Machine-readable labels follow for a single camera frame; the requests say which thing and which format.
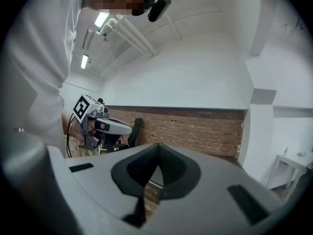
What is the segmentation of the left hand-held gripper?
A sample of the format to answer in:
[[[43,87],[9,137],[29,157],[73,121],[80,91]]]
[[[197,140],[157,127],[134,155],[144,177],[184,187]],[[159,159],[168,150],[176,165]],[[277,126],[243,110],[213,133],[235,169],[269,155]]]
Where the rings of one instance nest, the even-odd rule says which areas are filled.
[[[84,137],[81,148],[94,150],[100,144],[118,143],[121,136],[130,135],[132,127],[122,121],[109,118],[108,108],[87,94],[82,94],[73,108],[73,114],[80,124]],[[89,122],[94,121],[94,130],[89,130]]]

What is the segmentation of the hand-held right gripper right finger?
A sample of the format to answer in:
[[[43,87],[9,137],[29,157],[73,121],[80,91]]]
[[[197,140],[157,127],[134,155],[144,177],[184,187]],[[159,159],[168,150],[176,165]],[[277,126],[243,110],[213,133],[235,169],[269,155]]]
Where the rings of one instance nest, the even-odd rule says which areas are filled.
[[[149,235],[260,235],[262,225],[283,202],[277,195],[251,178],[242,168],[215,156],[186,147],[170,148],[198,163],[201,178],[185,197],[162,200],[144,224]],[[251,224],[231,196],[230,186],[242,186],[267,213],[257,224]]]

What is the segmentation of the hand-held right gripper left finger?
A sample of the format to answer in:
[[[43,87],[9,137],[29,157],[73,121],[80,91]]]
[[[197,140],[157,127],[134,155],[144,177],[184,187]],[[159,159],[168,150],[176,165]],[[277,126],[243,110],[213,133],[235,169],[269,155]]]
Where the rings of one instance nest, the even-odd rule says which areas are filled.
[[[66,159],[73,176],[106,211],[123,220],[144,220],[144,188],[158,162],[158,144],[105,155]]]

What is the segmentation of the person's left forearm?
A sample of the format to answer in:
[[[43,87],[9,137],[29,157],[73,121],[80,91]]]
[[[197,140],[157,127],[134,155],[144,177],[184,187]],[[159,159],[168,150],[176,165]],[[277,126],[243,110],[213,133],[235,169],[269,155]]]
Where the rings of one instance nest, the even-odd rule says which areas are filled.
[[[68,124],[70,121],[70,113],[65,111],[64,109],[61,112],[61,119],[62,119],[62,127],[63,127],[63,133],[64,135],[67,134]],[[79,142],[84,141],[84,136],[80,129],[80,123],[78,120],[74,120],[72,123],[72,126],[69,131],[69,135],[73,138],[76,138]]]

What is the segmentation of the black office chair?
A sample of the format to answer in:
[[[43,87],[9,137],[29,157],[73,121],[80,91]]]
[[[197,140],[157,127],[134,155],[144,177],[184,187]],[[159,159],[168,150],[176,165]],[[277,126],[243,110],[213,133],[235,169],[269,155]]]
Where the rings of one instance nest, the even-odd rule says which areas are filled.
[[[129,148],[135,147],[135,142],[142,127],[143,120],[142,118],[136,118],[134,120],[132,133],[128,137],[128,146]]]

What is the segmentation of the white side table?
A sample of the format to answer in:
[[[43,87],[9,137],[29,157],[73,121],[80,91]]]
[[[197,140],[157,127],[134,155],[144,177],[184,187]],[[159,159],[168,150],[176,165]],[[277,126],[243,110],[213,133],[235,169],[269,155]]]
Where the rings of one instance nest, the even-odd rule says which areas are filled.
[[[266,182],[266,187],[270,188],[274,177],[277,174],[278,167],[285,164],[290,168],[291,172],[287,178],[286,187],[289,193],[292,193],[300,180],[300,177],[309,166],[313,165],[313,152],[284,152],[277,155],[274,167]]]

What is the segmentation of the white ceiling pipes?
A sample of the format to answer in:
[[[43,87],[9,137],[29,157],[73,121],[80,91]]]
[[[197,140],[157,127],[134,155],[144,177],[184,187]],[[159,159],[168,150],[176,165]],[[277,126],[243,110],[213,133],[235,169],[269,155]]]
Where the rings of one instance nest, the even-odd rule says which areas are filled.
[[[112,17],[99,31],[99,34],[105,37],[107,41],[115,33],[128,44],[133,46],[141,54],[148,58],[158,55],[158,51],[143,36],[143,34],[127,19],[126,16],[117,15]]]

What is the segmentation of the person's white t-shirt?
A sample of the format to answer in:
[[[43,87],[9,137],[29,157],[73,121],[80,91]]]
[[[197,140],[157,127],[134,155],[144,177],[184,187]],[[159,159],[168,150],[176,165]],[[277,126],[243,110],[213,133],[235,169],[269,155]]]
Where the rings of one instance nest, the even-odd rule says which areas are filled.
[[[37,93],[23,129],[65,154],[60,88],[72,60],[83,0],[28,0],[3,46],[6,68],[16,69]]]

